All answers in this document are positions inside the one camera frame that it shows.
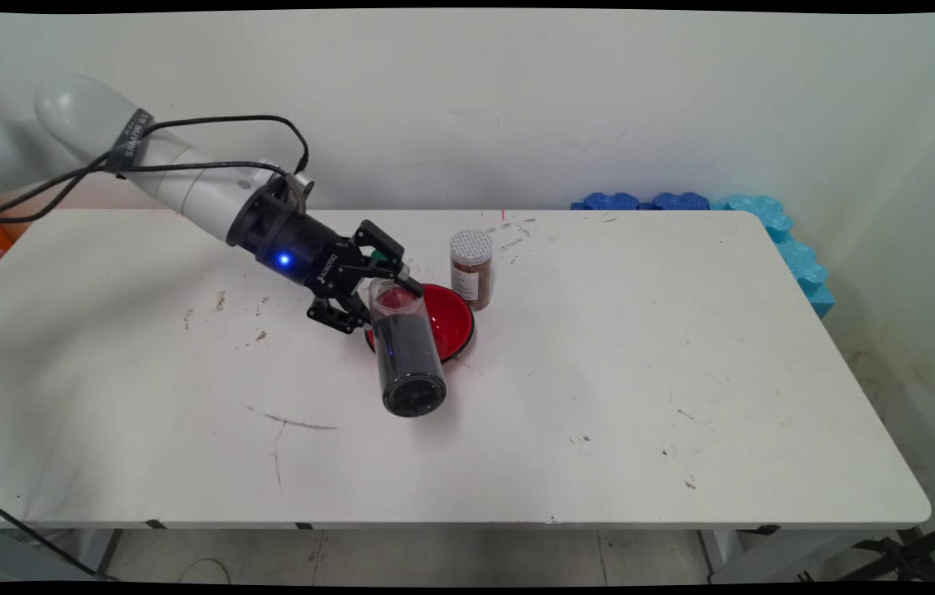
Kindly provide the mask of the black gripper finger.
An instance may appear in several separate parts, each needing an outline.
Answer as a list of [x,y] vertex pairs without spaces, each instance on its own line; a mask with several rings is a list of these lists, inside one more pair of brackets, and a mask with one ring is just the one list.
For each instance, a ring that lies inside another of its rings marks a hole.
[[403,246],[371,220],[362,220],[350,244],[356,253],[347,260],[347,271],[351,274],[357,278],[392,281],[414,297],[424,297],[424,287],[412,278],[409,267],[404,263]]
[[359,283],[350,289],[327,283],[308,286],[313,299],[306,309],[306,316],[347,335],[369,326],[371,312],[362,300],[358,286]]

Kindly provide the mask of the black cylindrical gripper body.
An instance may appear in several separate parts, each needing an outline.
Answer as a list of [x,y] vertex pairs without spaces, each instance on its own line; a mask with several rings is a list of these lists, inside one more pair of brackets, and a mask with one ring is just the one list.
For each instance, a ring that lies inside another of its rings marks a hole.
[[285,179],[268,181],[233,219],[226,243],[251,253],[264,267],[320,298],[354,293],[369,277],[360,249],[350,238],[298,213],[292,198]]

